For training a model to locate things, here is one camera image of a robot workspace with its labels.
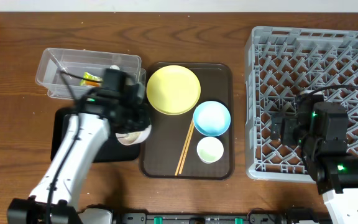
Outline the white bowl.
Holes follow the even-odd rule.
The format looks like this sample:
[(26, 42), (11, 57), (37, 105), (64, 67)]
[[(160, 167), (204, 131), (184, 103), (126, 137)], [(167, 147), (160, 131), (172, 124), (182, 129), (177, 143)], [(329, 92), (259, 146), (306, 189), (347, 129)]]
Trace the white bowl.
[(124, 146), (131, 146), (134, 144), (140, 144), (144, 142), (152, 129), (152, 125), (149, 125), (143, 131), (136, 131), (132, 133), (120, 134), (116, 133), (117, 140)]

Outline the white tissue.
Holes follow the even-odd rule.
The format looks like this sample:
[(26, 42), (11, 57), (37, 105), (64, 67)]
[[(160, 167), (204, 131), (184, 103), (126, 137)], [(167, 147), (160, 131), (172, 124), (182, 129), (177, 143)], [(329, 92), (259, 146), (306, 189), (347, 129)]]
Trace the white tissue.
[(110, 69), (120, 70), (120, 68), (117, 65), (111, 65)]

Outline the green orange snack wrapper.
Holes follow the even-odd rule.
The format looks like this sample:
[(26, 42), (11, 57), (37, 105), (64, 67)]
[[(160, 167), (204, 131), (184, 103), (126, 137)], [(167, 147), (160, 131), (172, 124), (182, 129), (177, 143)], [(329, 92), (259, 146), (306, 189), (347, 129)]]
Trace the green orange snack wrapper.
[(100, 86), (103, 82), (101, 77), (85, 72), (80, 81), (80, 86)]

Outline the yellow plate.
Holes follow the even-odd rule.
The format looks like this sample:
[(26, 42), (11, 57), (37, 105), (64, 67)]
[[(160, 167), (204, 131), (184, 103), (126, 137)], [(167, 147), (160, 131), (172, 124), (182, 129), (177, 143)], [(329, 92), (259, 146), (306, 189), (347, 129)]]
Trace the yellow plate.
[(149, 103), (167, 115), (179, 115), (191, 110), (201, 95), (201, 83), (189, 68), (168, 65), (156, 70), (147, 82)]

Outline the light blue bowl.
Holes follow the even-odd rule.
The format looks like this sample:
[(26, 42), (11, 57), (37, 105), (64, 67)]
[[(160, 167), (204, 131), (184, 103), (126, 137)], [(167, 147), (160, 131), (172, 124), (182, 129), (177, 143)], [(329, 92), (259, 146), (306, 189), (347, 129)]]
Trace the light blue bowl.
[(228, 108), (218, 101), (205, 101), (193, 113), (195, 128), (204, 136), (216, 137), (224, 134), (231, 125)]

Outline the small white green cup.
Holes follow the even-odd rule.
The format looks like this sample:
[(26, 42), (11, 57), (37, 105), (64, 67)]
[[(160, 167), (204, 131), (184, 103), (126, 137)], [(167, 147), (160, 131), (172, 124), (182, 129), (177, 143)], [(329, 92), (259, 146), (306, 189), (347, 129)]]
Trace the small white green cup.
[(224, 146), (218, 138), (205, 137), (197, 144), (196, 151), (202, 162), (212, 164), (222, 158)]

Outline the pile of rice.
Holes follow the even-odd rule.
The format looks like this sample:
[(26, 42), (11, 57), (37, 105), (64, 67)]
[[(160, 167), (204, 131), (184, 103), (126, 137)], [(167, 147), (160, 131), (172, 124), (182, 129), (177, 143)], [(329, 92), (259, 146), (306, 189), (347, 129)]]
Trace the pile of rice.
[(140, 134), (141, 132), (128, 133), (127, 136), (123, 138), (123, 142), (130, 145), (139, 138)]

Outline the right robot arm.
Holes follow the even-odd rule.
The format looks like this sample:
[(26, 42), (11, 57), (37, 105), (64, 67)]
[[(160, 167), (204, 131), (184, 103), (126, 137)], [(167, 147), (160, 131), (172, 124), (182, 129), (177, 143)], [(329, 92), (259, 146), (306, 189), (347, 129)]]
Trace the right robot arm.
[(333, 223), (358, 223), (358, 157), (347, 151), (345, 107), (325, 101), (322, 91), (305, 91), (295, 99), (294, 115), (272, 115), (270, 138), (300, 148)]

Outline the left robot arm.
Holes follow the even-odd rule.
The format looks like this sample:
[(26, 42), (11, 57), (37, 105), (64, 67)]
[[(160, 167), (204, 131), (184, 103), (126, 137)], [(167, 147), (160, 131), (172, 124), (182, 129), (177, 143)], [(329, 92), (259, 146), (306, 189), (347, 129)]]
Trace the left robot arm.
[(15, 198), (8, 223), (112, 223), (110, 209), (78, 212), (78, 199), (90, 167), (110, 135), (150, 126), (145, 85), (123, 71), (107, 68), (96, 87), (74, 98), (73, 112), (51, 165), (29, 198)]

